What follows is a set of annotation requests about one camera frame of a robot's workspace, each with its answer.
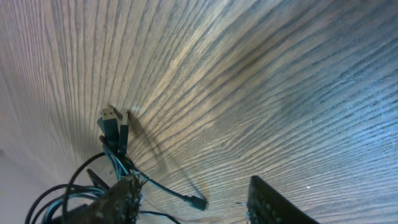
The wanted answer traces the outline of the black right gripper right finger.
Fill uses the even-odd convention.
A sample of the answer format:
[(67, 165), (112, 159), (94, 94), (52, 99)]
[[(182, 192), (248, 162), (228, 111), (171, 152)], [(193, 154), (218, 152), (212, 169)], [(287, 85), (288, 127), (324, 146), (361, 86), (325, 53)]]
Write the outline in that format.
[(247, 208), (252, 224), (318, 224), (257, 175), (250, 180)]

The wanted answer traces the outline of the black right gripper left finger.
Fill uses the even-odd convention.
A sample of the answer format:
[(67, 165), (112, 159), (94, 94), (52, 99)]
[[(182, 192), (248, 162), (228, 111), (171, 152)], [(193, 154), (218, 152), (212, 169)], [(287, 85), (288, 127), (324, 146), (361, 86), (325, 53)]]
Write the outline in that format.
[(141, 188), (137, 177), (128, 175), (84, 211), (68, 218), (66, 223), (136, 224), (141, 205)]

